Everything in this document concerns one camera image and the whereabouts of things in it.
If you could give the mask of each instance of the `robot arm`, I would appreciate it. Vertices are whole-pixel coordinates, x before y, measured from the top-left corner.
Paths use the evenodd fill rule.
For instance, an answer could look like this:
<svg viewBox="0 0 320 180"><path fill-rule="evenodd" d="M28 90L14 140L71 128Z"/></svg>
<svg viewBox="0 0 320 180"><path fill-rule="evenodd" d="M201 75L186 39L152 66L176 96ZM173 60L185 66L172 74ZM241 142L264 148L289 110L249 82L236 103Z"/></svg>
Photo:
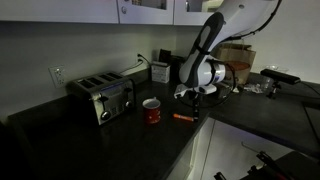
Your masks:
<svg viewBox="0 0 320 180"><path fill-rule="evenodd" d="M212 83L225 76L225 66L218 61L209 61L208 55L221 41L250 29L267 10L270 0L224 0L216 13L203 25L186 63L181 67L182 82L175 97L192 90L209 94L215 91Z"/></svg>

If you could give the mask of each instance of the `wall outlet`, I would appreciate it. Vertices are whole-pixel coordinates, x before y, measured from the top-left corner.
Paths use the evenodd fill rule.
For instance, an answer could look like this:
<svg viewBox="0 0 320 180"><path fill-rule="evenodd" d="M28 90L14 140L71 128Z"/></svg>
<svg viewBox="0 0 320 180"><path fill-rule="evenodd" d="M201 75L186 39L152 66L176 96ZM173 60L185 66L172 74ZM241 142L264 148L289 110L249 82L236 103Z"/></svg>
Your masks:
<svg viewBox="0 0 320 180"><path fill-rule="evenodd" d="M51 78L56 88L63 87L66 82L66 70L64 66L56 66L49 68Z"/></svg>

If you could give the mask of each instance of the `orange marker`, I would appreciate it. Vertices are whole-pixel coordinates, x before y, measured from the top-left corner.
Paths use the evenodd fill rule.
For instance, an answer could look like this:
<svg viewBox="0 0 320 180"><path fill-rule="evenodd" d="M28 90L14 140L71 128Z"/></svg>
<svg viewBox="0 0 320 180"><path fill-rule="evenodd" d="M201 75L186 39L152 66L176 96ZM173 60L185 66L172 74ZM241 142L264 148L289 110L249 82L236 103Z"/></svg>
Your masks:
<svg viewBox="0 0 320 180"><path fill-rule="evenodd" d="M192 117L189 117L189 116L182 116L180 114L173 114L173 117L174 118L178 118L178 119L182 119L182 120L186 120L186 121L193 121L193 118Z"/></svg>

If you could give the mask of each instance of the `toaster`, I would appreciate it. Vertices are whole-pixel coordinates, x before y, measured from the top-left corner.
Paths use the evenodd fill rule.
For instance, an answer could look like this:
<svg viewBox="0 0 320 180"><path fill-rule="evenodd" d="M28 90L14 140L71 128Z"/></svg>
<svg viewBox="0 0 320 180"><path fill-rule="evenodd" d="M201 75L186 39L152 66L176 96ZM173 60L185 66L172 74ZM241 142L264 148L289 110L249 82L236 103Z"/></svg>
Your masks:
<svg viewBox="0 0 320 180"><path fill-rule="evenodd" d="M81 112L95 117L98 125L136 106L134 81L115 72L71 81L67 91L80 100Z"/></svg>

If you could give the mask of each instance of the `red mug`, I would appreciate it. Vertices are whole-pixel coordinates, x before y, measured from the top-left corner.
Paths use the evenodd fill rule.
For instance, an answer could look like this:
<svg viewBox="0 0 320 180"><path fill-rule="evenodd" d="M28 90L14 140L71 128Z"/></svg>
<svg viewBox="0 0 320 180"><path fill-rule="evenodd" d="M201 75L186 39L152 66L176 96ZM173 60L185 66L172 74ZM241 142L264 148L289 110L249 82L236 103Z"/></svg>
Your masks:
<svg viewBox="0 0 320 180"><path fill-rule="evenodd" d="M160 101L156 98L146 99L143 101L144 122L154 124L160 121Z"/></svg>

